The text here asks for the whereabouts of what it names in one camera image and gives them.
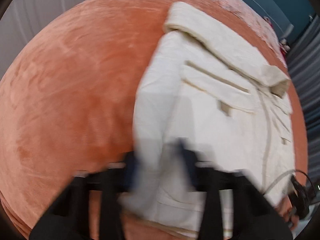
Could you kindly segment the cream quilted jacket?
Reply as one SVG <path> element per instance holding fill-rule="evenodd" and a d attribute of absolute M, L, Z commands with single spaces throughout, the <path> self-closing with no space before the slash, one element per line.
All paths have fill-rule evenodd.
<path fill-rule="evenodd" d="M 136 92 L 139 161 L 125 209 L 179 233 L 200 229 L 204 194 L 191 191 L 178 140 L 221 171 L 244 170 L 277 205 L 295 168 L 289 77 L 205 12 L 176 2 Z"/>

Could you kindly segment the orange plush bed blanket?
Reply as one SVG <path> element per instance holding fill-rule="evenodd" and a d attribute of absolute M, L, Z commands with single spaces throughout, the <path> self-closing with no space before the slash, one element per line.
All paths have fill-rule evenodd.
<path fill-rule="evenodd" d="M 1 205 L 25 238 L 30 239 L 38 220 L 74 176 L 101 172 L 131 151 L 138 161 L 136 92 L 176 2 L 220 21 L 289 77 L 275 52 L 245 22 L 211 0 L 86 0 L 63 13 L 22 49 L 1 80 Z M 291 103 L 296 93 L 289 80 L 296 158 L 293 116 L 300 106 Z M 121 199 L 135 188 L 138 168 L 139 161 L 133 187 L 117 198 L 125 239 L 198 239 L 199 231 L 187 236 L 125 209 Z M 289 170 L 287 193 L 277 205 L 258 190 L 284 221 L 290 177 L 299 168 L 295 162 Z M 223 172 L 242 172 L 254 185 L 244 170 Z M 100 239 L 101 195 L 89 194 L 90 239 Z M 223 239 L 232 239 L 232 193 L 220 195 Z"/>

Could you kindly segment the red plush toys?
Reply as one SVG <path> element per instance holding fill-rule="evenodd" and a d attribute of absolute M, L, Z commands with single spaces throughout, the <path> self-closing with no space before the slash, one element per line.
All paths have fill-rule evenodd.
<path fill-rule="evenodd" d="M 271 26 L 271 28 L 273 28 L 272 22 L 267 16 L 264 16 L 263 19 Z M 283 55 L 283 57 L 286 58 L 288 52 L 291 49 L 290 46 L 287 43 L 286 38 L 282 38 L 279 41 L 279 48 L 280 48 L 280 52 Z"/>

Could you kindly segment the teal upholstered headboard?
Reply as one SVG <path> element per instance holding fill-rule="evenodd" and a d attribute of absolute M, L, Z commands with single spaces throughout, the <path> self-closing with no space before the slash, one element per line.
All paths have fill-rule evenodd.
<path fill-rule="evenodd" d="M 316 12 L 309 0 L 243 0 L 261 17 L 268 17 L 279 39 L 292 44 L 313 20 Z"/>

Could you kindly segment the pink floral quilt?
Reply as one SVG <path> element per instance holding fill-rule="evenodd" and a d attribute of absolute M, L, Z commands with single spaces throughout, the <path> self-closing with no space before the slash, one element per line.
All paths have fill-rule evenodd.
<path fill-rule="evenodd" d="M 256 13 L 243 0 L 211 0 L 221 8 L 240 18 L 245 22 L 267 45 L 272 49 L 284 66 L 285 58 L 280 51 L 280 45 L 274 29 L 258 13 Z"/>

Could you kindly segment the grey curtain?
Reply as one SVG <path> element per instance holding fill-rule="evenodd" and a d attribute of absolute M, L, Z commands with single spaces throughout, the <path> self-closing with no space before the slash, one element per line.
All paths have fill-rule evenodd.
<path fill-rule="evenodd" d="M 308 174 L 319 179 L 319 16 L 287 55 L 287 67 L 299 97 L 308 138 Z"/>

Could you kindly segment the white panelled wardrobe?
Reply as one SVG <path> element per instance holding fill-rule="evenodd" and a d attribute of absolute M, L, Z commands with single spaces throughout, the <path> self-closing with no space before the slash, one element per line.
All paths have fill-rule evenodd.
<path fill-rule="evenodd" d="M 12 0 L 1 17 L 1 76 L 52 20 L 84 0 Z"/>

